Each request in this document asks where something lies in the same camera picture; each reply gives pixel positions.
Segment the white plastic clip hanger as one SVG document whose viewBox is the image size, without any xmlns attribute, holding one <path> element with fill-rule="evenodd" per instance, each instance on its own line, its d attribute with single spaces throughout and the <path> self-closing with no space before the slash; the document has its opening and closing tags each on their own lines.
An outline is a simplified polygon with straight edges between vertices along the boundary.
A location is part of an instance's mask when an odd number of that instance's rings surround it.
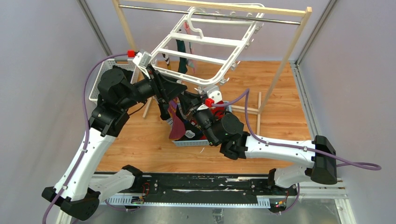
<svg viewBox="0 0 396 224">
<path fill-rule="evenodd" d="M 238 16 L 238 17 L 245 17 L 245 16 L 257 17 L 257 15 L 258 15 L 257 13 L 243 14 L 243 12 L 241 12 L 241 11 L 229 12 L 229 14 L 227 14 L 227 15 L 231 15 L 231 14 Z M 208 18 L 208 17 L 203 17 L 200 15 L 193 15 L 192 19 L 193 19 L 193 21 L 192 21 L 193 26 L 195 28 L 201 29 L 204 33 L 204 36 L 206 36 L 206 37 L 241 40 L 245 36 L 245 33 L 248 30 L 252 30 L 252 27 L 250 25 L 228 25 L 228 24 L 226 25 L 226 24 L 201 23 L 200 22 L 200 20 L 203 20 L 203 19 L 221 21 L 221 20 L 223 20 L 222 17 Z M 262 22 L 258 22 L 256 24 L 257 25 L 256 32 L 257 32 L 257 30 L 260 29 L 261 24 L 262 24 Z M 165 49 L 164 53 L 166 53 L 172 57 L 177 57 L 179 59 L 185 59 L 187 61 L 187 59 L 191 59 L 189 57 L 189 54 L 190 54 L 189 42 L 190 41 L 184 41 L 184 40 L 170 38 L 169 42 L 164 46 L 164 49 Z M 215 59 L 220 59 L 220 60 L 227 60 L 229 58 L 229 56 L 234 52 L 233 47 L 199 44 L 196 42 L 191 42 L 191 43 L 194 48 L 194 55 L 198 55 L 198 56 L 215 58 Z M 162 53 L 154 54 L 153 52 L 154 52 L 154 50 L 151 52 L 152 59 L 155 59 L 157 56 L 162 55 Z M 236 57 L 235 63 L 229 69 L 233 70 L 236 68 L 236 66 L 238 65 L 239 55 Z M 189 68 L 191 69 L 191 71 L 188 71 L 188 72 L 178 71 L 177 69 L 168 70 L 167 68 L 160 68 L 158 66 L 156 66 L 155 69 L 160 71 L 160 73 L 162 73 L 166 76 L 176 78 L 176 79 L 188 82 L 188 83 L 192 83 L 192 84 L 195 84 L 195 85 L 198 85 L 201 87 L 206 87 L 206 86 L 210 86 L 210 85 L 214 85 L 214 84 L 224 84 L 225 82 L 227 82 L 227 79 L 225 79 L 224 76 L 229 71 L 229 69 L 223 68 L 217 62 L 211 63 L 209 61 L 203 61 L 203 62 L 199 61 L 199 60 L 195 60 L 195 61 L 196 61 L 196 74 L 193 74 L 192 68 L 190 68 L 190 67 Z"/>
</svg>

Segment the purple striped sock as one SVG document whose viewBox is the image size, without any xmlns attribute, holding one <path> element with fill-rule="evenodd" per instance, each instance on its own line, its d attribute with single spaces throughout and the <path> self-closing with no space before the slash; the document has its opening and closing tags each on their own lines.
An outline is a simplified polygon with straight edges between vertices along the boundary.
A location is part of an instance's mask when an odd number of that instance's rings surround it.
<svg viewBox="0 0 396 224">
<path fill-rule="evenodd" d="M 169 139 L 178 140 L 185 135 L 185 126 L 183 121 L 177 116 L 178 104 L 177 98 L 174 98 L 169 102 L 168 113 L 172 119 L 171 131 L 169 134 Z"/>
</svg>

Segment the blue plastic sock basket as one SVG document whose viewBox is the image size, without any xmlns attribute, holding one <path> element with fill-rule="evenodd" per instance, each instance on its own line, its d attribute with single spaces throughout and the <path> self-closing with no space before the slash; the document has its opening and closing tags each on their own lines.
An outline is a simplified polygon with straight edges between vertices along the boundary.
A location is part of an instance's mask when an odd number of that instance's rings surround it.
<svg viewBox="0 0 396 224">
<path fill-rule="evenodd" d="M 195 120 L 188 120 L 187 116 L 183 113 L 180 103 L 177 104 L 176 115 L 184 124 L 185 134 L 179 139 L 172 139 L 171 141 L 177 147 L 192 147 L 192 146 L 208 146 L 209 141 L 199 130 Z"/>
</svg>

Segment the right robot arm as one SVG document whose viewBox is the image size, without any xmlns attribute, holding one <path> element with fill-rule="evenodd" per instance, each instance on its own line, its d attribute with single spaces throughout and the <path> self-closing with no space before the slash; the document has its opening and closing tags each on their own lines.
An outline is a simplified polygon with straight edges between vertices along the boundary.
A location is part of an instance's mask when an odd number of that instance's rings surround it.
<svg viewBox="0 0 396 224">
<path fill-rule="evenodd" d="M 269 158 L 286 160 L 294 165 L 269 171 L 267 189 L 280 194 L 285 188 L 300 182 L 313 181 L 324 185 L 337 183 L 334 147 L 322 135 L 313 141 L 293 144 L 289 140 L 271 139 L 243 130 L 244 124 L 230 112 L 217 118 L 201 97 L 179 97 L 182 112 L 198 125 L 210 146 L 220 146 L 220 152 L 232 160 Z"/>
</svg>

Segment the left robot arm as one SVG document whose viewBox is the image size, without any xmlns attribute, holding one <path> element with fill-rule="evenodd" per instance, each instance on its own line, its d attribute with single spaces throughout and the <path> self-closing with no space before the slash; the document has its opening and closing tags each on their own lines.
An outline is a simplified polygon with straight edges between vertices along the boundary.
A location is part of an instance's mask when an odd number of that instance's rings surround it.
<svg viewBox="0 0 396 224">
<path fill-rule="evenodd" d="M 131 83 L 131 71 L 113 66 L 105 71 L 98 83 L 98 101 L 91 116 L 86 117 L 82 143 L 63 177 L 53 187 L 46 187 L 42 197 L 63 212 L 81 221 L 89 219 L 98 206 L 114 194 L 143 188 L 142 172 L 124 166 L 119 172 L 96 183 L 91 178 L 107 149 L 129 120 L 129 108 L 156 97 L 168 103 L 187 87 L 174 78 L 166 78 L 153 66 L 146 67 L 148 76 Z"/>
</svg>

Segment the wooden clothes rack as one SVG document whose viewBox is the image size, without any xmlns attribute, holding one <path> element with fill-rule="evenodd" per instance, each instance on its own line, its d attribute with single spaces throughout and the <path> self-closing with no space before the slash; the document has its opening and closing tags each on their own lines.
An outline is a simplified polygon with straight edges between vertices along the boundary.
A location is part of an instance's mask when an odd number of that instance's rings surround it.
<svg viewBox="0 0 396 224">
<path fill-rule="evenodd" d="M 285 53 L 278 70 L 275 73 L 275 76 L 272 80 L 270 87 L 267 90 L 267 93 L 263 99 L 260 100 L 257 109 L 245 107 L 242 108 L 240 106 L 234 106 L 233 108 L 237 112 L 243 112 L 245 114 L 253 114 L 257 116 L 257 132 L 260 132 L 261 127 L 261 115 L 264 110 L 264 106 L 268 102 L 269 97 L 273 89 L 276 86 L 279 77 L 288 62 L 292 51 L 295 48 L 296 43 L 298 42 L 299 37 L 307 21 L 309 20 L 312 14 L 312 8 L 307 7 L 305 10 L 292 10 L 292 9 L 283 9 L 283 8 L 273 8 L 273 7 L 265 7 L 259 3 L 218 3 L 218 2 L 208 2 L 208 1 L 197 1 L 197 0 L 158 0 L 158 4 L 167 4 L 167 5 L 177 5 L 177 6 L 186 6 L 189 7 L 188 11 L 182 11 L 183 17 L 181 21 L 175 26 L 174 30 L 170 32 L 170 34 L 158 45 L 155 50 L 154 54 L 157 53 L 164 53 L 165 49 L 164 46 L 169 42 L 170 38 L 196 42 L 199 44 L 207 44 L 207 45 L 214 45 L 214 46 L 225 46 L 225 47 L 233 47 L 234 52 L 229 56 L 227 60 L 220 60 L 215 58 L 208 58 L 198 55 L 189 54 L 189 57 L 194 60 L 199 61 L 209 61 L 211 63 L 217 62 L 223 68 L 229 69 L 234 63 L 236 57 L 240 54 L 243 48 L 246 48 L 248 44 L 250 44 L 250 37 L 256 32 L 256 24 L 258 22 L 269 22 L 275 23 L 275 20 L 268 20 L 262 18 L 264 14 L 276 14 L 276 15 L 286 15 L 286 16 L 297 16 L 301 18 L 301 21 L 294 22 L 294 21 L 278 21 L 279 24 L 292 24 L 296 25 L 297 29 L 295 31 L 294 37 L 292 38 L 291 43 L 288 46 L 287 52 Z M 223 9 L 228 10 L 230 12 L 234 11 L 243 11 L 248 13 L 257 13 L 257 17 L 238 17 L 233 14 L 231 15 L 222 15 L 222 14 L 210 14 L 205 12 L 206 8 L 212 9 Z M 192 16 L 193 15 L 200 15 L 203 17 L 222 17 L 223 20 L 210 20 L 210 19 L 203 19 L 200 20 L 201 23 L 216 23 L 216 24 L 228 24 L 228 25 L 250 25 L 252 30 L 248 30 L 245 33 L 245 36 L 241 40 L 234 40 L 234 39 L 224 39 L 224 38 L 214 38 L 214 37 L 206 37 L 201 29 L 195 28 L 192 24 Z"/>
</svg>

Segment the pink patterned sock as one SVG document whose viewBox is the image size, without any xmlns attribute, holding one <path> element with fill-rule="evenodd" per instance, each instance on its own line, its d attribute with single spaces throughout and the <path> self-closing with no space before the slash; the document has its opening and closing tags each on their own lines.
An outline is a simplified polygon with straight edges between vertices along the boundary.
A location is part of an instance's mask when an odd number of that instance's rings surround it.
<svg viewBox="0 0 396 224">
<path fill-rule="evenodd" d="M 186 34 L 191 35 L 191 29 L 186 21 L 184 22 L 184 29 L 186 31 Z M 191 42 L 189 42 L 189 50 L 190 54 L 194 55 L 194 48 Z M 187 65 L 192 68 L 193 74 L 196 74 L 196 61 L 194 59 L 187 59 Z"/>
</svg>

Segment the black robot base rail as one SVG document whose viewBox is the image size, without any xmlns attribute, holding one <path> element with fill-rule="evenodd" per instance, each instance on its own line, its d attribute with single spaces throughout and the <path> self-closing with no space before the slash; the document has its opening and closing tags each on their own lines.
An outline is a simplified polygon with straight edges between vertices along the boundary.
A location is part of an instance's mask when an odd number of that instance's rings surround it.
<svg viewBox="0 0 396 224">
<path fill-rule="evenodd" d="M 268 209 L 279 213 L 304 199 L 344 200 L 342 180 L 335 185 L 303 182 L 287 189 L 268 185 L 268 175 L 144 173 L 141 183 L 101 202 L 99 210 L 132 212 L 143 207 Z"/>
</svg>

